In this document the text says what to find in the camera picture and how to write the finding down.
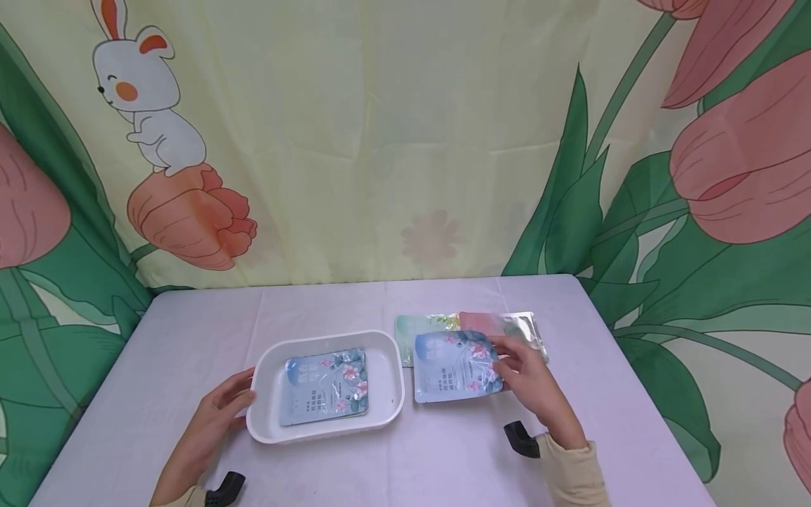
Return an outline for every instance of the table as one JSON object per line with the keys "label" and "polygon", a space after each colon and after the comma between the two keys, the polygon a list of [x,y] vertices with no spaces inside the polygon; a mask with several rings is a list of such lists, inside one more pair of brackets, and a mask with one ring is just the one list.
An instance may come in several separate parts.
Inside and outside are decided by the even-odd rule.
{"label": "table", "polygon": [[[550,368],[598,443],[616,507],[710,507],[653,402],[577,279],[569,275],[391,281],[170,292],[155,299],[33,499],[53,505],[148,504],[199,399],[273,343],[360,329],[394,334],[400,314],[535,312]],[[511,393],[417,405],[384,429],[268,446],[226,443],[206,486],[247,477],[236,505],[551,506],[539,460],[502,427],[543,429]]]}

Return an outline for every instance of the black clip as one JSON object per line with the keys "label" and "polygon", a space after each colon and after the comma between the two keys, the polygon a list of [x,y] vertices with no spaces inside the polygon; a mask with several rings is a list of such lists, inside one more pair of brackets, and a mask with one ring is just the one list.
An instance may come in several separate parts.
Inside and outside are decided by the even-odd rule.
{"label": "black clip", "polygon": [[220,484],[220,489],[205,494],[205,507],[227,507],[233,504],[242,491],[245,475],[228,472]]}
{"label": "black clip", "polygon": [[521,421],[513,421],[504,426],[504,433],[507,434],[510,447],[521,456],[528,458],[540,459],[541,449],[538,447],[538,441],[530,436],[524,428]]}

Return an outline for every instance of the sleeve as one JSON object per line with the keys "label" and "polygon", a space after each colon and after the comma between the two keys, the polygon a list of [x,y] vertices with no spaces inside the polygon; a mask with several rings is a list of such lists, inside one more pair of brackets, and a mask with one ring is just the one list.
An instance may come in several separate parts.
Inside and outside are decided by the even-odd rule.
{"label": "sleeve", "polygon": [[205,507],[205,491],[200,486],[192,486],[176,501],[160,507]]}
{"label": "sleeve", "polygon": [[537,440],[555,507],[611,507],[594,442],[585,449],[566,450],[548,433]]}

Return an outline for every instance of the cartoon rabbit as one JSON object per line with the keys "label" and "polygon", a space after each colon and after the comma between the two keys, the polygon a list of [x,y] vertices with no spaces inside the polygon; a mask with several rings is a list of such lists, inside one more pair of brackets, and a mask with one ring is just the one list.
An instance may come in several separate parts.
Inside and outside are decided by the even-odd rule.
{"label": "cartoon rabbit", "polygon": [[127,140],[137,143],[155,172],[166,176],[205,161],[200,133],[172,108],[180,102],[180,88],[165,60],[174,49],[157,27],[142,29],[127,39],[124,0],[91,0],[107,41],[93,50],[98,91],[128,122]]}

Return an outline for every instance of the white plastic tray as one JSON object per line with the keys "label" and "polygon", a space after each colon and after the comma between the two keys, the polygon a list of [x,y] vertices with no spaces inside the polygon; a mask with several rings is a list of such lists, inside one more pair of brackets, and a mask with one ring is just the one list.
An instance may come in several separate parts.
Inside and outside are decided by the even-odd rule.
{"label": "white plastic tray", "polygon": [[[287,359],[355,347],[361,347],[366,352],[369,375],[367,413],[358,417],[280,426],[278,414]],[[262,354],[256,364],[251,389],[256,391],[256,399],[248,408],[248,431],[263,444],[289,444],[380,428],[400,414],[406,399],[397,343],[383,331],[375,330],[277,343]]]}

